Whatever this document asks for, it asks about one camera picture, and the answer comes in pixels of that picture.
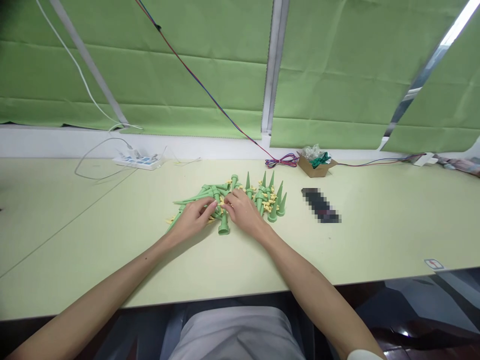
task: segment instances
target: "desk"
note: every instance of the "desk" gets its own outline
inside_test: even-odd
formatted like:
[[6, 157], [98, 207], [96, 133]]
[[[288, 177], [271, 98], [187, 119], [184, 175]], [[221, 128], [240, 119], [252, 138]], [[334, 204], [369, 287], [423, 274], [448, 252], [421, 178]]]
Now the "desk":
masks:
[[[153, 244], [176, 214], [172, 204], [200, 187], [238, 174], [253, 182], [265, 166], [256, 160], [203, 160], [136, 171], [0, 279], [2, 320], [61, 312], [83, 293]], [[477, 178], [440, 166], [398, 163], [336, 166], [325, 178], [278, 166], [286, 214], [272, 227], [334, 284], [371, 282], [432, 273], [424, 259], [449, 269], [480, 265]], [[301, 188], [320, 188], [341, 214], [323, 224]], [[219, 223], [181, 256], [160, 264], [126, 302], [127, 307], [286, 290], [274, 264], [254, 240], [230, 222]]]
[[[0, 277], [132, 170], [102, 181], [74, 174], [77, 159], [0, 159]], [[86, 160], [81, 174], [104, 177], [118, 171], [111, 160]]]

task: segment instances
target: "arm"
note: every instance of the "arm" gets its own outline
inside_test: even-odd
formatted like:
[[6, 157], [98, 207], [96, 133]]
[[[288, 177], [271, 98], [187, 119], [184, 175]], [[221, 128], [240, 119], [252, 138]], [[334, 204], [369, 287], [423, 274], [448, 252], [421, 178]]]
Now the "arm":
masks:
[[234, 190], [227, 195], [222, 207], [235, 224], [265, 248], [301, 308], [341, 359], [357, 349], [368, 350], [385, 359], [367, 326], [342, 295], [275, 233], [243, 191]]
[[207, 225], [216, 206], [211, 197], [189, 203], [167, 234], [54, 317], [11, 353], [7, 360], [73, 359], [159, 261], [177, 244]]

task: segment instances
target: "label sticker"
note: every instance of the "label sticker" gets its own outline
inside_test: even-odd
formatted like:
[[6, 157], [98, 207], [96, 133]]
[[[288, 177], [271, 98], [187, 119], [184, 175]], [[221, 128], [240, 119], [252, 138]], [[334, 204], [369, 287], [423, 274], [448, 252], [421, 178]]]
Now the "label sticker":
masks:
[[445, 267], [440, 263], [440, 261], [435, 259], [425, 259], [423, 260], [434, 271], [445, 270]]

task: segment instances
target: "white wall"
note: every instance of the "white wall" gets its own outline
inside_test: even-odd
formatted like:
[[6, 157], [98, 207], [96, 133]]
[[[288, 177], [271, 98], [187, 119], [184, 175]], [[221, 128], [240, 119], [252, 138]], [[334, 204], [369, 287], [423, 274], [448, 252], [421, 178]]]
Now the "white wall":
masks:
[[[120, 134], [112, 131], [112, 137], [125, 139], [138, 149], [142, 155], [161, 154], [165, 146], [179, 159], [267, 159], [260, 148], [247, 139], [225, 139], [215, 137], [160, 136]], [[0, 158], [81, 158], [87, 151], [101, 141], [109, 138], [105, 131], [81, 129], [75, 127], [37, 127], [23, 125], [0, 125]], [[379, 149], [387, 138], [384, 138]], [[271, 148], [270, 136], [263, 135], [258, 143], [277, 159], [299, 149]], [[119, 140], [110, 140], [94, 150], [89, 158], [114, 158], [118, 152], [126, 149]], [[377, 150], [331, 150], [336, 160], [375, 160], [397, 158], [404, 154], [380, 152]], [[451, 158], [480, 157], [480, 140], [466, 152], [447, 153]], [[172, 153], [167, 150], [167, 158]]]

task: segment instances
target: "cardboard box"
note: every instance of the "cardboard box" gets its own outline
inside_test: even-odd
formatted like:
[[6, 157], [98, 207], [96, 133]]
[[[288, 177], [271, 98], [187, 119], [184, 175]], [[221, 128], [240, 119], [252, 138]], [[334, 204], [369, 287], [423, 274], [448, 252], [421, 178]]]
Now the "cardboard box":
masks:
[[327, 175], [329, 169], [337, 164], [338, 162], [331, 159], [329, 164], [320, 164], [314, 169], [312, 164], [302, 155], [300, 155], [300, 159], [298, 160], [298, 166], [311, 178], [323, 178]]

